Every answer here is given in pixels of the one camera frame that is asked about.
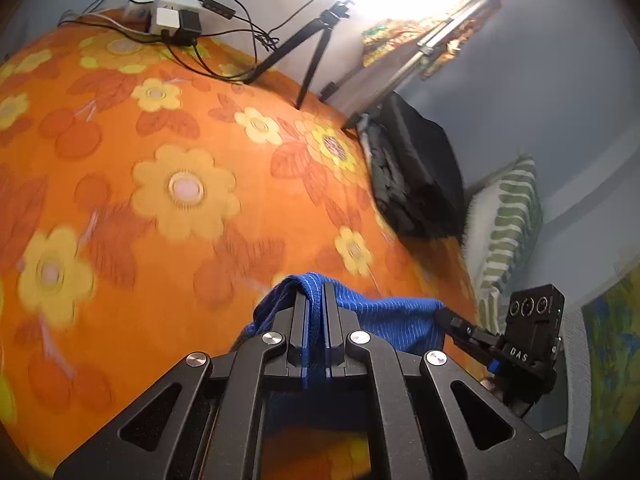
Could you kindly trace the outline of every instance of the blue striped fabric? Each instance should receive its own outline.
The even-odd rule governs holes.
[[[442,348],[444,334],[433,321],[436,311],[443,307],[442,302],[426,298],[369,300],[337,280],[315,272],[289,276],[271,289],[255,308],[254,322],[244,329],[246,336],[269,330],[276,312],[293,306],[296,291],[302,289],[310,303],[309,348],[313,348],[322,330],[322,284],[326,282],[334,284],[338,306],[353,310],[363,330],[386,339],[396,350],[422,355],[427,350]]]

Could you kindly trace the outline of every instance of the triangular cutout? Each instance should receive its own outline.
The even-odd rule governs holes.
[[[120,438],[147,451],[155,450],[181,390],[178,383],[165,388],[120,430]]]
[[[513,436],[513,428],[500,418],[494,410],[476,396],[461,381],[451,383],[451,391],[465,417],[471,437],[480,450],[504,442]]]

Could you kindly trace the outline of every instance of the silver screw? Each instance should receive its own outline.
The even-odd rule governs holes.
[[[427,354],[427,361],[434,366],[442,366],[447,362],[447,355],[440,350],[431,350]]]
[[[194,352],[187,355],[187,364],[193,368],[202,366],[207,362],[207,355],[203,352]]]
[[[267,345],[277,345],[282,341],[282,334],[279,332],[266,332],[262,334],[262,340],[267,343]]]
[[[356,332],[351,333],[349,337],[356,345],[364,345],[371,341],[371,336],[364,330],[356,330]]]

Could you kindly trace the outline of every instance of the orange bedsheet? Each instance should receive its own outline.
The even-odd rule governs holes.
[[[201,43],[221,73],[246,62]],[[288,274],[475,316],[457,242],[412,257],[342,118],[313,96],[296,110],[297,91],[277,72],[197,76],[162,46],[73,25],[0,67],[0,420],[34,466],[51,472],[189,352],[228,351]],[[326,468],[284,465],[268,443],[265,476],[368,467],[361,438],[315,435]]]

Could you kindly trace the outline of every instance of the striped pillow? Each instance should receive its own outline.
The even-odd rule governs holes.
[[[506,304],[542,226],[536,167],[528,156],[492,178],[474,195],[466,216],[463,253],[478,302],[478,323],[505,328]]]

